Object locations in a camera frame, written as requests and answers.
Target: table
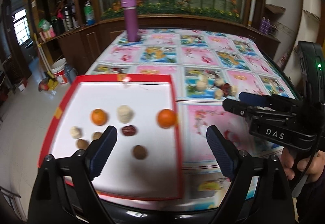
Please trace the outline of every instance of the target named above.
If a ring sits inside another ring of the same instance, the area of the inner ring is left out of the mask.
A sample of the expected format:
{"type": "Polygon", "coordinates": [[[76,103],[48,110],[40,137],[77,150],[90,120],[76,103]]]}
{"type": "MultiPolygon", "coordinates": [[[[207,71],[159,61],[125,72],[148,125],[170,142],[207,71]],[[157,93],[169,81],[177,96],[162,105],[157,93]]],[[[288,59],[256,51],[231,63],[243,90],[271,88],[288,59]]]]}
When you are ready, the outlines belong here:
{"type": "MultiPolygon", "coordinates": [[[[117,204],[152,210],[191,211],[218,207],[230,185],[206,142],[205,133],[216,125],[225,138],[238,149],[265,157],[280,154],[282,147],[248,134],[243,118],[223,110],[221,99],[215,99],[216,81],[241,91],[295,98],[284,77],[245,37],[187,29],[140,30],[138,42],[127,42],[126,32],[93,63],[87,75],[94,74],[162,74],[171,75],[176,87],[179,127],[183,150],[184,195],[180,200],[136,201],[100,198],[117,204]],[[208,85],[198,91],[196,83],[208,85]]],[[[253,197],[257,178],[253,178],[247,198],[253,197]]]]}

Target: door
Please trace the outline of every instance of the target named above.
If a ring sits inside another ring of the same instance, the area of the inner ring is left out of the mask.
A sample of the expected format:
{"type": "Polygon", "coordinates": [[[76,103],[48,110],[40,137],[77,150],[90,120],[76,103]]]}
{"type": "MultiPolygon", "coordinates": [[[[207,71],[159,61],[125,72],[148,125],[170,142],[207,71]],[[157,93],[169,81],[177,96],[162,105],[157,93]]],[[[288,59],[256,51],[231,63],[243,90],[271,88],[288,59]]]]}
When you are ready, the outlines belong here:
{"type": "Polygon", "coordinates": [[[1,4],[1,16],[4,24],[4,33],[9,45],[12,59],[18,66],[22,77],[28,79],[31,76],[31,72],[22,54],[21,48],[19,46],[14,24],[12,20],[12,10],[11,10],[11,0],[3,0],[1,4]]]}

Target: purple bottle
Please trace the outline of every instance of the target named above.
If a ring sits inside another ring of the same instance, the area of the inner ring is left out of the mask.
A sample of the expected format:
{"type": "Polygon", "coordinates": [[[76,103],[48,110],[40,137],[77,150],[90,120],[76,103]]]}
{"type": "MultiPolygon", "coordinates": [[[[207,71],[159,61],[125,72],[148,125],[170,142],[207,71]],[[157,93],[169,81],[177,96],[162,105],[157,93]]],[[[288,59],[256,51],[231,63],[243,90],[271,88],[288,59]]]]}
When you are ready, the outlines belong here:
{"type": "Polygon", "coordinates": [[[124,9],[125,28],[127,32],[127,40],[136,42],[138,38],[138,16],[137,16],[137,0],[121,0],[121,6],[124,9]]]}

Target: wooden shelf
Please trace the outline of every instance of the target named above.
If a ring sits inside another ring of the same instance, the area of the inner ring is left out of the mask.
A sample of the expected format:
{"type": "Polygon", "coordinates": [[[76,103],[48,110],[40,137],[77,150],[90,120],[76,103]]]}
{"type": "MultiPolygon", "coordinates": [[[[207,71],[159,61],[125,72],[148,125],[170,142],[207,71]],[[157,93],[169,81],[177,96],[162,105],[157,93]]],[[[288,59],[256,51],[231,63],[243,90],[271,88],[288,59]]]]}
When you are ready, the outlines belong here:
{"type": "Polygon", "coordinates": [[[303,11],[307,14],[308,17],[310,17],[318,22],[321,20],[316,14],[313,14],[307,10],[304,10],[304,9],[303,9],[303,11]]]}

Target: human hand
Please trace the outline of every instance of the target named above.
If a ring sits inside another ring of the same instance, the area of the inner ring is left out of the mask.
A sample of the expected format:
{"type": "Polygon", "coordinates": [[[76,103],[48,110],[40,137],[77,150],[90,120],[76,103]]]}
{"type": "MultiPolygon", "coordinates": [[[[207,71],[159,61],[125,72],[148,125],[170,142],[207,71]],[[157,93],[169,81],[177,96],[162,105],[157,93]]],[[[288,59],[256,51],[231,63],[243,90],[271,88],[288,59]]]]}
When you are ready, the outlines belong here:
{"type": "MultiPolygon", "coordinates": [[[[297,168],[299,171],[303,172],[309,162],[310,158],[302,159],[298,162],[297,168]]],[[[289,150],[284,147],[281,154],[281,164],[283,166],[284,172],[288,178],[288,180],[292,180],[295,177],[295,172],[292,169],[294,165],[294,158],[289,153],[289,150]]],[[[318,151],[317,156],[313,158],[306,174],[309,174],[306,183],[316,182],[318,178],[323,173],[325,166],[325,153],[322,151],[318,151]]]]}

